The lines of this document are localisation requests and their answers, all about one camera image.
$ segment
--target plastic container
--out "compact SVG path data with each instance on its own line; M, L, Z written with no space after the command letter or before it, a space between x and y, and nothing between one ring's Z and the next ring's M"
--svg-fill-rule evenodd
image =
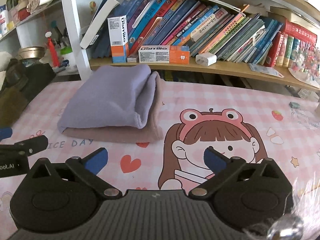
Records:
M60 50L60 54L63 60L69 60L69 66L66 67L68 72L74 72L77 70L75 56L73 55L72 48L67 46Z
M0 24L2 35L5 35L8 32L7 24L9 23L9 14L7 11L7 6L0 6Z

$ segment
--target star print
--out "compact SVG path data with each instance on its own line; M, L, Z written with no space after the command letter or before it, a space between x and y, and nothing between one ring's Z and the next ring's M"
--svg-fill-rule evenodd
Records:
M298 163L298 159L294 158L294 157L291 157L291 163L292 165L296 168L297 166L299 166L299 163Z

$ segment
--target book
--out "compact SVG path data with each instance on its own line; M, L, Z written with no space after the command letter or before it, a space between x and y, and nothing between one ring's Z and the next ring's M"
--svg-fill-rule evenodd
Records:
M188 29L192 27L203 15L205 15L209 10L211 10L211 6L207 6L202 12L200 12L196 17L194 17L177 35L175 35L169 42L169 44L173 44L181 35L183 35Z
M268 36L268 39L266 40L267 43L269 41L273 41L274 37L276 36L276 34L278 33L278 31L281 29L282 27L282 23L281 22L278 22L276 21L276 26L273 30L270 31L270 35ZM256 56L259 54L260 52L259 51L256 51L251 57L250 59L248 60L248 62L253 62L255 59L256 59Z
M284 16L270 13L270 17L273 19L276 19L278 22L283 23L283 26L281 28L281 31L285 34L288 34L294 38L297 38L301 41L304 41L306 43L311 44L313 47L315 46L317 42L317 35L312 33L311 31L307 30L306 28L288 21L287 18Z
M193 12L191 12L189 15L188 15L188 18L183 21L177 28L175 28L173 30L173 32L171 32L165 39L164 41L161 42L161 45L167 45L169 42L171 42L171 40L173 38L177 38L179 36L181 36L183 34L183 32L185 31L185 27L187 25L192 25L192 20L194 18L196 18L197 15L199 15L204 9L206 9L206 5L204 4L201 4L199 5Z
M136 0L130 0L124 8L123 15L127 17L135 3L136 3Z
M287 41L288 41L288 35L283 33L283 41L282 41L282 45L281 45L279 53L278 53L276 67L282 67L282 65L283 65L284 54L285 54L285 50L287 47Z
M151 7L148 9L144 17L139 22L138 26L133 31L131 37L129 38L129 49L132 48L133 44L137 40L137 38L140 36L143 29L148 24L149 20L156 14L156 12L159 10L159 8L165 3L166 0L156 0Z
M140 21L143 19L143 17L145 16L145 14L147 13L147 11L151 8L151 6L156 2L156 0L151 0L146 7L142 10L142 12L139 14L139 16L137 17L137 19L134 21L134 23L132 24L132 30L129 33L129 38L131 37L131 35L133 34L133 32L135 31L136 27L139 25Z
M270 12L287 18L287 20L289 22L296 23L296 24L306 28L307 30L311 31L312 33L316 34L317 36L320 35L320 26L319 25L313 24L313 23L305 20L304 18L300 17L299 15L295 14L292 11L289 11L285 8L270 6Z
M210 51L215 51L216 48L220 48L221 45L225 44L229 39L235 35L235 33L238 31L238 25L245 20L245 17L241 17L235 24L232 26L230 29L225 31L223 35L218 38L218 40L215 42L215 44L212 46L212 48L209 50Z
M259 30L257 32L257 35L252 37L250 42L244 48L242 48L240 50L240 53L238 55L236 55L236 57L232 61L236 62L236 63L239 63L241 61L244 61L244 62L247 61L248 62L249 58L254 53L254 49L255 49L256 43L261 41L261 39L263 39L265 34L266 34L266 30L265 29Z
M211 39L219 30L231 20L233 16L229 13L222 17L218 24L213 26L210 30L206 32L199 40L197 40L191 47L190 47L190 55L195 56L197 52L201 49L201 47L206 44L206 42Z
M268 17L261 17L261 19L265 23L266 34L263 37L263 39L261 39L256 44L256 46L254 48L254 53L252 54L252 56L250 57L248 62L253 62L256 59L257 55L261 52L261 50L263 50L265 45L269 42L269 40L271 40L271 36L274 33L276 25L277 25L277 21L275 21L274 19L271 19Z
M158 26L153 30L149 38L145 41L144 45L150 45L154 40L156 35L161 31L161 29L165 26L165 24L169 21L169 19L175 14L175 12L180 8L180 6L186 0L176 0L176 2L171 6L171 8L166 12L166 14L162 17L162 21L158 24Z
M229 33L236 26L237 22L239 20L242 20L243 18L244 18L243 14L238 13L232 19L232 21L223 30L220 31L220 33L215 38L210 40L210 42L207 43L207 45L199 51L199 53L209 52L209 50L211 50L213 46L216 45L227 33Z
M209 52L217 54L217 52L225 46L241 29L250 21L248 17L243 18L226 36L224 36Z
M253 64L259 63L259 61L261 60L267 49L271 47L271 45L272 41L268 41L268 43L263 47L262 51L260 51L260 53L257 55L256 59L253 61Z
M234 51L237 51L244 42L253 38L255 33L257 33L260 29L265 29L264 22L257 18L253 18L249 21L230 41L219 50L217 53L218 58L222 58L226 60L230 55L233 54Z
M292 50L290 52L290 60L289 60L289 66L288 67L292 67L293 63L296 61L296 59L294 58L294 56L292 55L292 52L298 51L300 48L300 43L301 41L299 39L294 38L293 39L293 44L292 44Z
M157 13L152 17L152 19L148 22L148 24L146 25L146 27L143 29L143 31L141 32L140 36L137 38L137 40L135 41L135 43L133 44L133 46L130 49L130 54L134 53L137 50L137 47L139 45L142 45L141 42L142 40L146 40L146 34L149 33L149 30L151 28L151 26L153 26L153 23L155 22L155 20L159 17L162 17L169 11L169 9L174 5L174 3L177 0L166 0L165 3L159 8L159 10L157 11Z
M205 24L209 23L211 20L215 18L214 12L218 9L218 6L215 5L212 7L205 15L203 15L199 20L197 20L188 30L185 31L174 43L173 45L181 46L185 44L189 39L191 39L191 35L195 35L198 33Z
M274 67L276 65L277 57L283 42L283 37L284 35L280 32L276 34L273 45L270 48L266 61L264 63L266 67Z
M293 40L294 40L294 38L292 36L288 36L287 47L285 49L284 60L283 60L283 64L282 64L283 67L289 66L289 60L290 60L290 56L291 56Z
M261 56L261 58L257 61L258 65L263 65L266 58L267 58L267 55L268 55L268 52L269 52L269 49L272 47L272 42L270 42L269 46L267 47L266 51L264 52L264 54Z
M194 31L190 34L190 39L183 40L182 43L184 45L192 47L201 37L203 37L206 33L210 31L212 27L217 25L228 12L224 8L220 8L214 12L212 17L208 17L203 23L201 23Z
M144 37L142 38L142 40L140 42L134 43L133 47L135 47L135 49L132 53L130 53L131 58L135 58L135 55L138 54L138 50L143 45L143 42L150 36L152 31L156 28L156 26L159 24L159 22L161 22L161 20L162 20L162 17L157 17L156 20L153 22L152 26L150 27L150 29L148 30L147 34L145 34Z
M197 1L197 2L189 9L189 11L188 11L184 16L182 16L182 18L176 23L176 25L175 25L172 29L174 30L176 27L178 27L178 26L189 16L189 14L192 13L200 4L201 4L201 2L200 2L200 1Z
M86 49L90 44L93 44L98 38L96 36L98 30L101 28L102 24L105 22L106 18L110 14L111 10L119 4L116 0L107 0L102 6L100 11L97 13L96 17L93 19L92 23L88 27L84 37L80 42L80 46Z
M129 21L131 20L133 14L135 13L135 11L138 9L138 7L140 6L140 4L143 2L143 0L136 0L136 2L134 3L134 5L132 6L130 12L127 15L127 26L129 25Z
M143 9L148 5L148 3L151 0L143 0L141 2L141 4L139 5L139 7L136 9L136 11L134 12L134 14L132 15L130 21L127 24L127 29L128 29L128 37L130 37L130 32L132 30L132 25L134 24L134 22L136 21L136 19L139 17L139 15L141 14L141 12L143 11Z
M175 12L172 18L165 24L162 30L158 33L151 45L158 45L184 17L184 15L197 3L196 0L186 0L181 7Z

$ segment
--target small figurine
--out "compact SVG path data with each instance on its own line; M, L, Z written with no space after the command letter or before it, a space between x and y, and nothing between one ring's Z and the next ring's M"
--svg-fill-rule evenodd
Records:
M91 15L94 15L97 11L97 5L94 1L91 1L89 4L90 8L91 8Z

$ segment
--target toothpaste box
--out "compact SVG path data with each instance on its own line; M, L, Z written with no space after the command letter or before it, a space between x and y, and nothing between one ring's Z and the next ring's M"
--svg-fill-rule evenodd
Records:
M113 63L126 62L129 54L126 15L108 18Z
M140 63L189 64L188 46L148 45L139 49Z

